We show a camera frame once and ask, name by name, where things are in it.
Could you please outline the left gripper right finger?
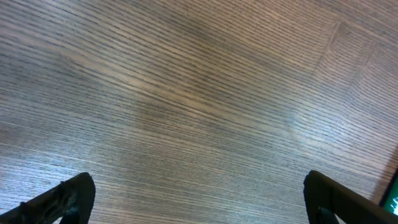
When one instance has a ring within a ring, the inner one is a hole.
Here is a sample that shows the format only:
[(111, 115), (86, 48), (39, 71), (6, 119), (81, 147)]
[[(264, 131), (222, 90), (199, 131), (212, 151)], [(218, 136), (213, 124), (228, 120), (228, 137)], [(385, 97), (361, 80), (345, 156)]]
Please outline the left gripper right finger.
[(310, 171), (304, 184), (304, 199), (310, 224), (397, 223), (397, 215), (353, 192), (321, 172)]

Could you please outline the green plastic packet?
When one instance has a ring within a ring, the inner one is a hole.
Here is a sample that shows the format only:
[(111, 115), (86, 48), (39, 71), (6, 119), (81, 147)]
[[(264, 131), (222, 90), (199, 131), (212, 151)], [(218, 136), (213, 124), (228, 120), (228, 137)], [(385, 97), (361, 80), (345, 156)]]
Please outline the green plastic packet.
[(379, 203), (387, 211), (398, 215), (398, 170), (395, 171)]

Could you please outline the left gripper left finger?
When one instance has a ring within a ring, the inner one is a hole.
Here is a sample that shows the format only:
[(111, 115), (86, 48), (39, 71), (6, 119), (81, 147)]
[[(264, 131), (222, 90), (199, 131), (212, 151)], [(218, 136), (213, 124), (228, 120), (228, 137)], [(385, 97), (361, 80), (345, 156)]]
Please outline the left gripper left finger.
[(95, 201), (95, 183), (82, 172), (1, 215), (2, 224), (88, 224)]

